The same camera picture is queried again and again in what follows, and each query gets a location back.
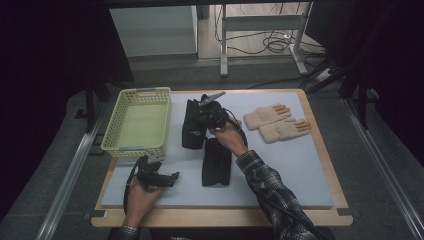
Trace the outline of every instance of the box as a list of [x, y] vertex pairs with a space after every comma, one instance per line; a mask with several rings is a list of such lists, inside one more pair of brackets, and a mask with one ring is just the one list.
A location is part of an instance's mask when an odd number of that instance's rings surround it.
[[101, 148], [116, 158], [165, 157], [171, 89], [126, 89], [119, 93]]

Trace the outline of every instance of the dark curtain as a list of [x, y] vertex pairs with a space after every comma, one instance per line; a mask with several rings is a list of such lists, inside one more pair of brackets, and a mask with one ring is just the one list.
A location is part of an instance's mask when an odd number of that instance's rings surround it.
[[376, 109], [424, 166], [424, 1], [399, 1], [372, 52]]
[[55, 137], [67, 100], [88, 80], [133, 78], [105, 5], [0, 5], [4, 216]]

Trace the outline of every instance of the black strap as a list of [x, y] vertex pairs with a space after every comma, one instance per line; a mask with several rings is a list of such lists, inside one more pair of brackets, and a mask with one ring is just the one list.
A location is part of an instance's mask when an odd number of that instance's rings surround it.
[[130, 176], [128, 177], [127, 183], [125, 185], [125, 192], [124, 192], [124, 212], [125, 215], [127, 215], [127, 203], [128, 203], [128, 194], [130, 193], [130, 185], [133, 177], [135, 176], [135, 168], [138, 166], [138, 163], [141, 158], [139, 158], [135, 164], [133, 169], [131, 170]]
[[240, 125], [229, 118], [227, 119], [227, 122], [231, 123], [231, 125], [233, 125], [236, 128], [237, 132], [240, 134], [241, 138], [243, 139], [244, 145], [246, 147], [249, 147], [247, 143], [246, 134], [244, 133], [243, 129], [241, 129]]

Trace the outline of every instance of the black glove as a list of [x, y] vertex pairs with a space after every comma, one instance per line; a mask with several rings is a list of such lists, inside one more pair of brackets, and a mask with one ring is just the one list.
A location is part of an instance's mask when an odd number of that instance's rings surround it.
[[218, 139], [209, 138], [206, 141], [202, 168], [203, 186], [230, 184], [231, 156], [231, 151], [222, 146]]

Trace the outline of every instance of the wire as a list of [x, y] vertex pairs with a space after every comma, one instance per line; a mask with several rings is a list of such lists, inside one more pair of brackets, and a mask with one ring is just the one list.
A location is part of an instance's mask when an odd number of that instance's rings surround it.
[[328, 59], [328, 57], [326, 57], [314, 70], [312, 70], [307, 75], [300, 76], [300, 77], [294, 77], [294, 78], [280, 79], [280, 80], [264, 82], [264, 83], [258, 83], [258, 84], [255, 84], [253, 86], [248, 87], [247, 89], [253, 89], [253, 88], [256, 88], [256, 87], [259, 87], [259, 86], [273, 84], [273, 83], [279, 83], [279, 82], [284, 82], [284, 81], [293, 81], [293, 80], [300, 80], [300, 79], [304, 79], [304, 78], [309, 78], [310, 76], [314, 75], [315, 73], [317, 73], [318, 71], [321, 71], [322, 69], [324, 69], [326, 67], [331, 68], [329, 66], [324, 65], [324, 63], [326, 62], [327, 59]]
[[316, 57], [321, 57], [321, 58], [325, 58], [325, 57], [323, 57], [323, 56], [306, 56], [305, 57], [305, 63], [306, 64], [308, 64], [309, 66], [311, 66], [311, 67], [318, 67], [319, 66], [319, 64], [318, 65], [313, 65], [313, 64], [311, 64], [310, 62], [308, 62], [308, 59], [309, 58], [316, 58]]
[[227, 122], [229, 122], [231, 125], [233, 125], [233, 126], [236, 128], [237, 132], [240, 134], [241, 138], [243, 139], [244, 145], [245, 145], [246, 147], [249, 147], [249, 144], [247, 143], [247, 137], [246, 137], [246, 134], [244, 133], [243, 129], [241, 128], [241, 126], [240, 126], [240, 124], [239, 124], [239, 122], [238, 122], [238, 120], [237, 120], [236, 116], [234, 116], [233, 112], [231, 112], [231, 111], [230, 111], [230, 110], [228, 110], [228, 109], [225, 109], [225, 111], [227, 111], [227, 112], [231, 113], [231, 115], [233, 116], [233, 118], [234, 118], [234, 120], [235, 120], [235, 121], [233, 121], [233, 120], [231, 120], [230, 118], [228, 118], [228, 119], [227, 119]]
[[[277, 8], [277, 6], [278, 6], [277, 3], [275, 3], [275, 5], [270, 10], [269, 14], [271, 14], [272, 10], [274, 8]], [[284, 9], [284, 3], [281, 4], [281, 7], [280, 7], [278, 13], [277, 12], [276, 13], [280, 15], [282, 13], [283, 9]], [[297, 5], [296, 14], [298, 14], [299, 9], [300, 9], [300, 2]], [[221, 6], [221, 8], [219, 10], [219, 13], [218, 13], [218, 16], [217, 16], [217, 14], [216, 14], [216, 5], [215, 5], [215, 7], [214, 7], [215, 39], [220, 44], [222, 44], [222, 40], [219, 38], [219, 34], [218, 34], [218, 23], [219, 23], [219, 19], [221, 17], [221, 14], [222, 14], [222, 10], [223, 10], [223, 7]], [[243, 14], [245, 14], [245, 12], [242, 9], [241, 4], [240, 4], [240, 10], [243, 12]], [[227, 46], [227, 48], [228, 49], [235, 50], [235, 51], [242, 52], [244, 54], [249, 54], [249, 55], [260, 54], [260, 53], [263, 53], [263, 52], [265, 52], [267, 50], [270, 51], [270, 52], [272, 52], [272, 53], [279, 54], [279, 53], [284, 52], [284, 50], [286, 50], [287, 47], [290, 44], [292, 44], [292, 39], [296, 39], [295, 37], [292, 36], [293, 35], [293, 30], [290, 31], [290, 34], [289, 35], [287, 33], [285, 33], [285, 32], [282, 32], [282, 31], [275, 31], [275, 30], [273, 30], [273, 31], [271, 31], [271, 33], [268, 33], [267, 31], [262, 31], [262, 32], [252, 33], [252, 34], [246, 34], [246, 35], [240, 35], [240, 36], [230, 37], [230, 38], [226, 38], [226, 40], [228, 41], [228, 40], [233, 40], [233, 39], [238, 39], [238, 38], [257, 36], [257, 35], [260, 35], [260, 34], [264, 34], [264, 38], [262, 40], [262, 44], [263, 44], [264, 48], [261, 49], [261, 50], [258, 50], [256, 52], [248, 52], [248, 51], [242, 50], [240, 48], [236, 48], [236, 47], [228, 47]], [[302, 42], [302, 41], [300, 43], [301, 44], [305, 44], [305, 45], [309, 45], [309, 46], [312, 46], [312, 47], [320, 47], [320, 48], [323, 48], [325, 50], [325, 48], [323, 46], [321, 46], [321, 45], [306, 43], [306, 42]], [[326, 57], [326, 54], [325, 53], [309, 52], [309, 51], [306, 51], [306, 50], [304, 50], [304, 49], [302, 49], [300, 47], [299, 47], [299, 52], [302, 53], [303, 55]]]

